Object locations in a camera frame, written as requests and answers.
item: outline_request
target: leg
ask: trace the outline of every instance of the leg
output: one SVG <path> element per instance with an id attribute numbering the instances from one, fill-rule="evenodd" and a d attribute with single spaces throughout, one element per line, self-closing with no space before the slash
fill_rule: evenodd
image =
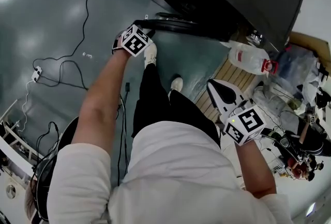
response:
<path id="1" fill-rule="evenodd" d="M 170 105 L 173 121 L 185 123 L 202 130 L 220 146 L 220 139 L 215 124 L 193 102 L 178 91 L 172 90 L 170 93 Z"/>
<path id="2" fill-rule="evenodd" d="M 133 117 L 133 134 L 146 126 L 159 121 L 170 120 L 170 104 L 167 92 L 161 85 L 156 66 L 150 63 L 146 66 L 140 85 L 139 100 Z"/>

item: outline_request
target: white power outlet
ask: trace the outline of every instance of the white power outlet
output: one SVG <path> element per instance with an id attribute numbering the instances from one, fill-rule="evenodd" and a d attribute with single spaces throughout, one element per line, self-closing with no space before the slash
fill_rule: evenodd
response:
<path id="1" fill-rule="evenodd" d="M 38 79 L 40 78 L 41 73 L 42 73 L 42 69 L 41 69 L 39 66 L 37 66 L 37 67 L 36 67 L 36 70 L 35 70 L 35 71 L 33 72 L 33 74 L 32 74 L 31 79 L 32 79 L 34 82 L 37 82 Z"/>

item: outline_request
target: shoe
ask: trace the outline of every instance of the shoe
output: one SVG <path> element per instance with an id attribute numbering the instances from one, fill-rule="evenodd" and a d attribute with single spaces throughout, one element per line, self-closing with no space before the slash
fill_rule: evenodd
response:
<path id="1" fill-rule="evenodd" d="M 171 83 L 170 89 L 171 90 L 174 89 L 180 93 L 181 90 L 183 89 L 183 78 L 179 76 L 176 79 L 174 79 Z"/>
<path id="2" fill-rule="evenodd" d="M 157 49 L 154 43 L 151 43 L 145 50 L 144 50 L 144 57 L 145 57 L 145 68 L 148 64 L 153 63 L 156 65 L 156 54 Z"/>

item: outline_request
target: forearm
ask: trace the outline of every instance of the forearm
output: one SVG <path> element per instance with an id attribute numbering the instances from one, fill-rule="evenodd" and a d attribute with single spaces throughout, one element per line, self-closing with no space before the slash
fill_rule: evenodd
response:
<path id="1" fill-rule="evenodd" d="M 276 193 L 273 174 L 254 140 L 236 145 L 246 190 L 256 198 Z"/>
<path id="2" fill-rule="evenodd" d="M 305 125 L 305 127 L 304 127 L 304 129 L 302 130 L 301 135 L 300 135 L 300 138 L 299 138 L 299 142 L 301 144 L 303 144 L 304 141 L 305 141 L 308 128 L 309 128 L 309 123 L 307 122 L 306 125 Z"/>
<path id="3" fill-rule="evenodd" d="M 89 143 L 111 152 L 119 95 L 128 54 L 112 55 L 82 104 L 72 143 Z"/>

